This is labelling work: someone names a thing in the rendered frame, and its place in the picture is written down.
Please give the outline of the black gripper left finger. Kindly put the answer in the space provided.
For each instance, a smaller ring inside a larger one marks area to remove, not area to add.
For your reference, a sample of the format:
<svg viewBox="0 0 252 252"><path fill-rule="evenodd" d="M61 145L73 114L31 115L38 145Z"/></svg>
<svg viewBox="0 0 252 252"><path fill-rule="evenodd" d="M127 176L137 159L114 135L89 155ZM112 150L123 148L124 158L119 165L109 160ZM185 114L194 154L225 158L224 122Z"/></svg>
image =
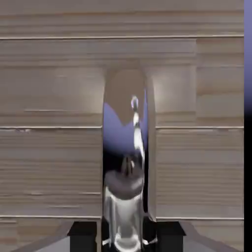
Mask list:
<svg viewBox="0 0 252 252"><path fill-rule="evenodd" d="M97 224L75 221L65 230L39 241L34 252L97 252Z"/></svg>

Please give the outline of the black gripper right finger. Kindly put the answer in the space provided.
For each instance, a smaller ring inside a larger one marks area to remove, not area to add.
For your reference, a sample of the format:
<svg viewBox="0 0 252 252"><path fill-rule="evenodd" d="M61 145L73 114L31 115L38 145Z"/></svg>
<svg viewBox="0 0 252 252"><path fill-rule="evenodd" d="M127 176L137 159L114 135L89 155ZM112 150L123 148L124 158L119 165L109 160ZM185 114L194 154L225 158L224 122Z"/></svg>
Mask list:
<svg viewBox="0 0 252 252"><path fill-rule="evenodd" d="M217 252L188 222L159 222L157 239L157 252Z"/></svg>

